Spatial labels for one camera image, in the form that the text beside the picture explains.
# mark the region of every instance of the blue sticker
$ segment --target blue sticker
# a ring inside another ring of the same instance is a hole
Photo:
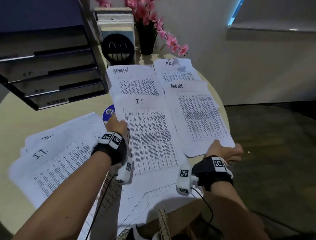
[[[109,121],[110,117],[112,114],[115,113],[115,108],[114,105],[112,104],[111,106],[108,106],[106,110],[103,113],[103,121],[107,122]]]

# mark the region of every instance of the white wall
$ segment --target white wall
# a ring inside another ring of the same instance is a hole
[[[123,0],[112,2],[114,7],[123,6]],[[224,105],[316,99],[316,41],[294,41],[288,33],[269,32],[265,40],[226,40],[237,0],[155,3],[165,29],[175,34],[179,44],[189,45],[186,57],[213,85]],[[269,40],[273,34],[277,41]]]

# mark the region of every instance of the beige tabletop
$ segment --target beige tabletop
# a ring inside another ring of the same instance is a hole
[[[159,57],[172,58],[173,56],[170,54],[164,56],[157,54],[152,56],[138,55],[137,61],[139,64],[152,64]],[[208,89],[219,104],[219,112],[229,128],[221,99],[211,84],[208,84]],[[106,94],[35,111],[12,93],[5,97],[0,104],[0,222],[10,232],[15,234],[35,211],[22,191],[9,180],[8,175],[9,166],[20,157],[20,149],[24,147],[25,138],[90,112],[96,112],[102,116],[104,110],[111,104],[111,96]],[[202,156],[191,158],[190,163],[194,164],[201,159]],[[173,217],[184,219],[184,222],[178,224],[177,227],[171,228],[172,235],[177,229],[184,228],[187,222],[193,220],[201,212],[202,204],[200,201],[194,201],[189,205],[191,205],[189,208],[193,212],[191,217],[181,216],[179,214],[181,209],[169,214],[171,219]]]

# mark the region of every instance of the white paper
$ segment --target white paper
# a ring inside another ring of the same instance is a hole
[[[201,80],[189,58],[158,59],[154,68],[161,86],[176,80]]]
[[[187,197],[179,195],[176,191],[176,183],[149,191],[143,194],[142,198],[138,198],[139,202],[128,212],[127,217],[119,222],[118,232],[123,231],[130,225],[148,223],[158,218],[159,208],[163,208],[167,213],[170,213],[197,198],[200,198],[200,196],[195,191],[192,191],[192,194]]]
[[[55,134],[61,133],[62,131],[64,131],[67,127],[71,126],[72,124],[74,124],[77,121],[80,121],[86,117],[90,117],[90,116],[98,116],[97,114],[95,114],[95,112],[77,117],[75,119],[72,119],[70,121],[67,121],[59,126],[56,126],[54,128],[33,134],[31,136],[28,136],[25,139],[25,147],[22,148],[20,150],[21,156],[27,154],[28,150],[31,150],[32,148],[34,148],[35,146],[37,146],[38,144],[40,144],[41,142],[44,142],[48,139],[50,139],[52,136],[54,136]]]
[[[113,99],[119,94],[164,95],[153,65],[109,66],[106,72]]]
[[[218,104],[207,90],[207,82],[175,81],[164,91],[185,155],[205,154],[215,139],[222,146],[235,146]]]
[[[97,132],[100,135],[106,132],[101,117],[97,121],[94,119],[91,124],[82,124],[80,128],[73,126],[54,135],[15,161],[9,168],[10,179],[23,191],[34,207],[38,208],[68,176],[90,157],[91,148],[98,138],[95,136]],[[102,197],[110,178],[111,174],[108,174],[78,239],[85,239],[98,200]],[[112,206],[119,202],[120,195],[121,186],[112,181],[100,212],[108,212],[112,209]]]
[[[128,126],[129,147],[134,161],[129,196],[177,182],[179,166],[187,163],[165,97],[120,95],[114,107]]]

